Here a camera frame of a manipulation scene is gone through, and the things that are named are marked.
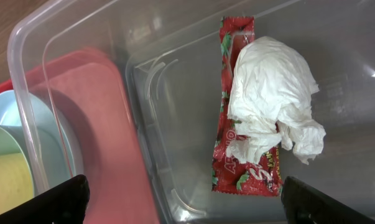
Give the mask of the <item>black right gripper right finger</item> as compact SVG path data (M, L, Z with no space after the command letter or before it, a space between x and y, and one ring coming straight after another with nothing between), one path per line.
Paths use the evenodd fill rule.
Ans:
M284 181L281 201L288 224L375 224L372 218L292 176Z

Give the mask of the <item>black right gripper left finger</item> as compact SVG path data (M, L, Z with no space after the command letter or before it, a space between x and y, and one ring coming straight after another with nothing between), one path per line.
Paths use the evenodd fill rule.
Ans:
M0 224L82 224L89 200L90 188L86 176L76 175L0 214Z

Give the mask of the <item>light blue plate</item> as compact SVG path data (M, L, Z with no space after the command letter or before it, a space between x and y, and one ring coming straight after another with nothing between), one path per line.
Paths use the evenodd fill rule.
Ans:
M78 138L66 117L30 94L31 128L22 124L13 90L0 93L0 129L21 146L31 171L35 194L84 173Z

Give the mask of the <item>red candy wrapper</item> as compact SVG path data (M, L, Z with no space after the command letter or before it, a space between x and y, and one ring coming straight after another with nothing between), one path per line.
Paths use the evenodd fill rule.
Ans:
M240 163L226 155L226 148L238 135L236 121L227 118L233 70L241 49L255 39L253 16L228 16L221 19L220 41L222 54L221 108L212 160L212 191L238 195L279 196L282 191L279 146L265 152L258 164Z

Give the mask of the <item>yellow plastic cup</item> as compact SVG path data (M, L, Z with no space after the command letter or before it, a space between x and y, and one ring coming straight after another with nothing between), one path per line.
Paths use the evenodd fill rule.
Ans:
M21 153L0 156L0 214L34 197L29 166Z

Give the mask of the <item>light green bowl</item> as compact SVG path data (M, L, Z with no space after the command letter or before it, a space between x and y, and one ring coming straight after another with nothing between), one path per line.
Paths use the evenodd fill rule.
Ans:
M0 125L0 156L20 154L27 164L33 195L39 195L71 177L65 155L50 133L38 129L38 149L29 152L21 126Z

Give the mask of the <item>white tissue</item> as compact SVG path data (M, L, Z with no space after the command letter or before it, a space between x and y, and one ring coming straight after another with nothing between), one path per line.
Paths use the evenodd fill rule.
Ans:
M236 134L226 148L240 163L258 164L274 146L292 151L302 163L322 153L324 127L312 118L319 91L308 63L293 48L264 36L245 46L234 68L228 118Z

